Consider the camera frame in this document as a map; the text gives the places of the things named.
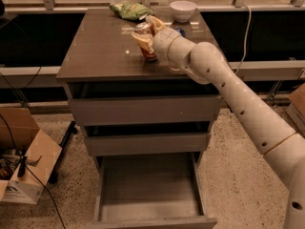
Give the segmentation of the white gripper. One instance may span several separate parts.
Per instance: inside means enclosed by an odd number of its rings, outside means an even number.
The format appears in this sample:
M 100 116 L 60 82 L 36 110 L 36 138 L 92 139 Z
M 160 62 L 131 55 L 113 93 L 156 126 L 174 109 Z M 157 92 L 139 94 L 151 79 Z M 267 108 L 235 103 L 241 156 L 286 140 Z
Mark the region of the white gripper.
M 153 30 L 156 32 L 155 36 L 153 37 L 151 34 L 139 34 L 133 31 L 133 40 L 140 48 L 147 52 L 153 53 L 155 51 L 158 55 L 169 58 L 171 44 L 181 34 L 172 28 L 166 28 L 164 22 L 153 15 L 147 15 L 146 21 L 152 24 Z

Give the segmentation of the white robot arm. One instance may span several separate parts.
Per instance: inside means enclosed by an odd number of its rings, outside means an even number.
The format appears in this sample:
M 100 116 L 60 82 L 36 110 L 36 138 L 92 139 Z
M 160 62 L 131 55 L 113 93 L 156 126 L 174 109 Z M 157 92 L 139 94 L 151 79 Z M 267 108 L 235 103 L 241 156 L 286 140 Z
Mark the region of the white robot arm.
M 199 84 L 212 83 L 254 146 L 289 190 L 283 229 L 305 229 L 305 138 L 256 95 L 210 42 L 195 44 L 154 16 L 151 33 L 132 33 L 141 48 L 164 55 Z

